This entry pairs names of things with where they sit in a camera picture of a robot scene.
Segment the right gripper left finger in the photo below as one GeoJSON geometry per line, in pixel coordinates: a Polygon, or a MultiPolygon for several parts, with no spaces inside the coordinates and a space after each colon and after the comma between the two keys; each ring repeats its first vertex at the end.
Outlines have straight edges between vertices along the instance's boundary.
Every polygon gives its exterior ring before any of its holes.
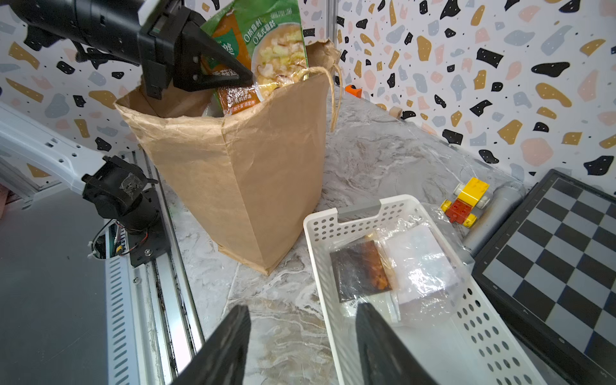
{"type": "Polygon", "coordinates": [[[243,384],[250,331],[248,306],[233,307],[172,385],[243,384]]]}

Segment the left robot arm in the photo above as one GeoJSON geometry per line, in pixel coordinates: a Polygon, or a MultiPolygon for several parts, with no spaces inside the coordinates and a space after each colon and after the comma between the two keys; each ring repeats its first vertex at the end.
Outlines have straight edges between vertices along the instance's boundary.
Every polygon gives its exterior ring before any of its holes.
{"type": "Polygon", "coordinates": [[[142,266],[171,252],[157,176],[134,160],[137,142],[115,102],[136,87],[147,102],[253,82],[250,68],[183,1],[4,1],[1,4],[1,158],[23,200],[67,187],[104,227],[99,260],[142,266]]]}

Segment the brown tape piece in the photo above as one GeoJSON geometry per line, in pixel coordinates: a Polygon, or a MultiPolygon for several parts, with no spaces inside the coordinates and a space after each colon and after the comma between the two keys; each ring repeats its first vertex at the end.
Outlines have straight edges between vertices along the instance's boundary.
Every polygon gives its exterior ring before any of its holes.
{"type": "Polygon", "coordinates": [[[403,113],[403,109],[400,107],[392,107],[389,110],[389,115],[396,118],[396,119],[400,119],[403,113]]]}

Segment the grey cylinder tube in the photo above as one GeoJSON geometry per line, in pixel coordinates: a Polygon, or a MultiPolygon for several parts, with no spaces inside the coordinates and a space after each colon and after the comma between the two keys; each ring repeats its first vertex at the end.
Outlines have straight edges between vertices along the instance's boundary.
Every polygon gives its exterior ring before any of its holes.
{"type": "Polygon", "coordinates": [[[481,217],[471,227],[462,242],[472,258],[476,258],[489,239],[521,204],[525,195],[525,187],[513,182],[505,183],[494,191],[481,217]]]}

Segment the black white checkerboard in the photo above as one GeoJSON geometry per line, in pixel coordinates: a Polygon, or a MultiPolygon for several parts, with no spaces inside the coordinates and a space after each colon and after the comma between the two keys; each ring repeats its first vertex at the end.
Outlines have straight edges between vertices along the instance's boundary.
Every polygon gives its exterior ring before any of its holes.
{"type": "Polygon", "coordinates": [[[510,330],[572,384],[615,381],[615,199],[551,170],[476,255],[510,330]]]}

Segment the green yellow soup packet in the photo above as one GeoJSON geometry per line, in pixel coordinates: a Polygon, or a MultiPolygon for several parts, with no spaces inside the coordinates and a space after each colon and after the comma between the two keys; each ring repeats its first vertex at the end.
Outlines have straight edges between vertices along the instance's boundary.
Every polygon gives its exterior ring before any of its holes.
{"type": "Polygon", "coordinates": [[[308,68],[298,3],[233,1],[201,29],[253,73],[245,87],[217,90],[224,115],[249,109],[308,68]]]}

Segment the clear plastic sauce bag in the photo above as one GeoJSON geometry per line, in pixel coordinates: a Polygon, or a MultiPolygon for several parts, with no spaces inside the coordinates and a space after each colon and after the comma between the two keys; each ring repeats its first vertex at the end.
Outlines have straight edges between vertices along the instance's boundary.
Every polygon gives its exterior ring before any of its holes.
{"type": "Polygon", "coordinates": [[[342,316],[355,318],[359,304],[370,303],[393,325],[446,321],[460,306],[470,272],[437,231],[410,215],[330,247],[342,316]]]}

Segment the yellow red toy block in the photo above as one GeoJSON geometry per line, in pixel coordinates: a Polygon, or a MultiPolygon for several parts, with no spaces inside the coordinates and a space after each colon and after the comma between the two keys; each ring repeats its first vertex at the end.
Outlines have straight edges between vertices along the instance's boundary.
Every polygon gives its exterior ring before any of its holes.
{"type": "Polygon", "coordinates": [[[470,229],[477,221],[473,210],[485,209],[491,200],[487,196],[489,188],[488,183],[473,177],[467,184],[458,184],[453,193],[456,199],[454,201],[445,200],[441,205],[441,210],[451,223],[458,223],[470,229]]]}

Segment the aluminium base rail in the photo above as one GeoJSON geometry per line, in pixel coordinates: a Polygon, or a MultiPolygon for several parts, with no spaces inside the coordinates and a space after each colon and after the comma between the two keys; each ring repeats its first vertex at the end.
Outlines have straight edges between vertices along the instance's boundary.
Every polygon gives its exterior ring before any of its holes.
{"type": "Polygon", "coordinates": [[[172,384],[204,343],[164,186],[153,188],[168,251],[138,267],[130,254],[104,260],[110,384],[172,384]]]}

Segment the orange clip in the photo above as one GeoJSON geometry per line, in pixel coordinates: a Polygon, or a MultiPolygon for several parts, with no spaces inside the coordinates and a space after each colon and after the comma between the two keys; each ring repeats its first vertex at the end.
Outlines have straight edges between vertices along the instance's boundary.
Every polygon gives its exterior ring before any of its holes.
{"type": "Polygon", "coordinates": [[[357,88],[353,84],[349,84],[346,86],[345,91],[357,98],[362,98],[363,90],[361,88],[357,88]]]}

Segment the brown paper bag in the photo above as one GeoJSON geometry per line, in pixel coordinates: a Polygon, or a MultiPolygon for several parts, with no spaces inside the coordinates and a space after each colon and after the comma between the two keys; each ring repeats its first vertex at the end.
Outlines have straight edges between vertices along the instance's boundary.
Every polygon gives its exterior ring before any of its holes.
{"type": "Polygon", "coordinates": [[[154,99],[138,87],[115,103],[221,253],[262,274],[287,256],[319,203],[326,134],[342,101],[335,45],[311,43],[307,57],[302,80],[236,115],[205,115],[210,90],[170,87],[154,99]]]}

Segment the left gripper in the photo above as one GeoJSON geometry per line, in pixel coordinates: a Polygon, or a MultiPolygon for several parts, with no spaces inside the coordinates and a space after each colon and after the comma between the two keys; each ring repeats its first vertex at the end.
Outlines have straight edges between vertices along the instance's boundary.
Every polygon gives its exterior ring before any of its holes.
{"type": "Polygon", "coordinates": [[[202,17],[183,1],[145,1],[137,17],[137,46],[149,97],[161,99],[170,83],[184,91],[253,83],[253,73],[196,24],[202,17]]]}

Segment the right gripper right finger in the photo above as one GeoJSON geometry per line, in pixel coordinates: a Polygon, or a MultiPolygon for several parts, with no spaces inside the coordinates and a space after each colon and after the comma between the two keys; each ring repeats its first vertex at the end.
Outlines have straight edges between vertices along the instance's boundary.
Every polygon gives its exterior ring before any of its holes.
{"type": "Polygon", "coordinates": [[[359,304],[355,329],[365,384],[436,383],[372,304],[359,304]]]}

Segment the white plastic basket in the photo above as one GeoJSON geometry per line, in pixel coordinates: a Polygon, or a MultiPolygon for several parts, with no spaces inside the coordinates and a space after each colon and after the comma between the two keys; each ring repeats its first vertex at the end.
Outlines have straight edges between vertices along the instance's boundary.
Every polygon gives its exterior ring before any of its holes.
{"type": "Polygon", "coordinates": [[[543,383],[435,208],[399,195],[304,230],[341,384],[543,383]]]}

